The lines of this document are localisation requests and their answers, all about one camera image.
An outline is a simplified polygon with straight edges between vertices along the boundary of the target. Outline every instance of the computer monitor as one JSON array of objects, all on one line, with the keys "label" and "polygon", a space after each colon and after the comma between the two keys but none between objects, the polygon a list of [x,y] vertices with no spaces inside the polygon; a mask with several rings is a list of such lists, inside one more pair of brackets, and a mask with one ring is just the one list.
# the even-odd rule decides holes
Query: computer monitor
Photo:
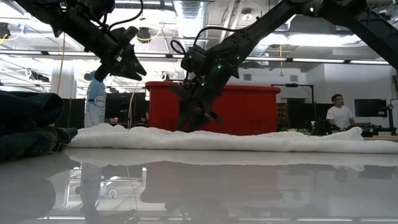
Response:
[{"label": "computer monitor", "polygon": [[387,117],[387,100],[355,100],[354,103],[356,117]]},{"label": "computer monitor", "polygon": [[[118,124],[127,124],[129,105],[132,93],[107,93],[105,106],[105,120],[117,118]],[[145,93],[135,93],[131,105],[132,124],[141,122],[146,117],[149,102],[145,100]]]},{"label": "computer monitor", "polygon": [[105,119],[117,118],[118,123],[127,124],[132,93],[107,93]]},{"label": "computer monitor", "polygon": [[63,110],[55,122],[58,128],[84,128],[86,99],[62,99]]}]

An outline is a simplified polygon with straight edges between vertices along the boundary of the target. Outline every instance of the wall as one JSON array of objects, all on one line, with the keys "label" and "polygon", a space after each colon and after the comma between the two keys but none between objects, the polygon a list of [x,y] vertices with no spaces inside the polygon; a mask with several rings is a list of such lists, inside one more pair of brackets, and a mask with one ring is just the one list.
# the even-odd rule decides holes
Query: wall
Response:
[{"label": "wall", "polygon": [[313,85],[314,88],[314,99],[318,103],[329,103],[324,102],[328,98],[325,93],[325,65],[319,65],[305,74],[305,81],[308,85]]},{"label": "wall", "polygon": [[[275,68],[269,70],[268,68],[250,68],[247,70],[239,69],[239,79],[231,77],[228,85],[257,85],[269,86],[271,84],[286,84],[292,83],[290,75],[298,75],[298,84],[305,84],[305,73],[302,73],[298,68],[285,68],[282,70],[284,76],[280,76],[280,69]],[[251,81],[244,81],[243,75],[251,74]],[[311,90],[307,89],[308,93],[303,88],[286,88],[281,86],[281,92],[277,95],[277,102],[285,102],[286,98],[311,98]]]},{"label": "wall", "polygon": [[[354,99],[386,99],[389,102],[392,98],[389,66],[325,64],[309,71],[306,80],[315,85],[318,103],[331,103],[331,96],[340,93],[353,113]],[[355,121],[389,126],[387,118],[355,118]]]}]

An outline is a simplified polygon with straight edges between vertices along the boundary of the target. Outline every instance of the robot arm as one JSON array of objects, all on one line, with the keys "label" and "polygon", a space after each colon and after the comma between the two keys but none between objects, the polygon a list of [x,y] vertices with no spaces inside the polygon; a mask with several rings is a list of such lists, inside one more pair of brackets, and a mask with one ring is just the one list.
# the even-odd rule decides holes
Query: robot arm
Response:
[{"label": "robot arm", "polygon": [[[32,16],[50,24],[58,37],[65,32],[101,59],[95,78],[102,81],[112,75],[142,80],[146,71],[134,54],[130,41],[138,33],[135,27],[110,30],[100,19],[114,9],[114,0],[16,0]],[[91,21],[100,24],[99,28]]]},{"label": "robot arm", "polygon": [[335,25],[351,29],[398,69],[398,31],[372,11],[366,0],[284,0],[254,24],[237,30],[222,43],[208,50],[194,45],[185,54],[181,66],[195,73],[195,78],[172,87],[172,91],[181,97],[178,129],[189,123],[187,131],[193,131],[209,119],[220,121],[211,110],[229,78],[239,78],[238,65],[260,40],[294,14],[323,17]]}]

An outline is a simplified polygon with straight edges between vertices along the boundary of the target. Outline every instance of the crumpled white sheet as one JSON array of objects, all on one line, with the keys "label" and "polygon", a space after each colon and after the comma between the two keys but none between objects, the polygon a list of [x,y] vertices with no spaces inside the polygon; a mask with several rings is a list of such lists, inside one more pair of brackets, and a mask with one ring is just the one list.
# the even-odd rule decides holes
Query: crumpled white sheet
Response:
[{"label": "crumpled white sheet", "polygon": [[80,129],[69,147],[398,154],[398,143],[364,141],[361,133],[361,128],[353,128],[323,137],[306,136],[296,132],[232,136],[206,131],[183,133],[141,127],[126,130],[122,126],[100,124]]}]

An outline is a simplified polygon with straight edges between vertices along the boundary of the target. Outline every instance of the equipment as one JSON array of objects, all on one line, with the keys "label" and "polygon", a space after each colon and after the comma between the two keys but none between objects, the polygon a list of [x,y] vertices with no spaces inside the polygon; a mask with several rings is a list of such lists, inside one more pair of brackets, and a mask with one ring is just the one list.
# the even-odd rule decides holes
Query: equipment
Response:
[{"label": "equipment", "polygon": [[63,110],[55,122],[57,128],[84,128],[85,127],[85,99],[62,99]]},{"label": "equipment", "polygon": [[105,119],[117,118],[118,124],[127,126],[131,95],[132,93],[106,94]]},{"label": "equipment", "polygon": [[386,100],[354,100],[355,116],[359,118],[387,117]]},{"label": "equipment", "polygon": [[[332,24],[349,28],[398,69],[398,31],[374,12],[366,0],[283,0],[243,29],[206,27],[199,32],[194,46],[185,53],[181,62],[183,69],[196,76],[192,80],[185,79],[180,86],[172,86],[172,91],[181,97],[178,128],[189,123],[187,131],[193,131],[209,119],[220,121],[212,112],[213,103],[231,76],[239,78],[238,65],[244,62],[257,43],[295,14],[322,17]],[[208,29],[236,32],[222,43],[204,50],[196,42],[200,34]]]},{"label": "equipment", "polygon": [[[95,78],[102,82],[110,73],[120,77],[142,80],[146,71],[134,54],[134,46],[130,44],[139,32],[135,27],[111,30],[115,25],[129,22],[142,14],[128,20],[106,25],[107,14],[114,9],[114,0],[16,0],[32,16],[50,24],[54,35],[59,37],[65,32],[85,47],[85,52],[93,52],[101,59]],[[91,21],[99,24],[96,27]]]}]

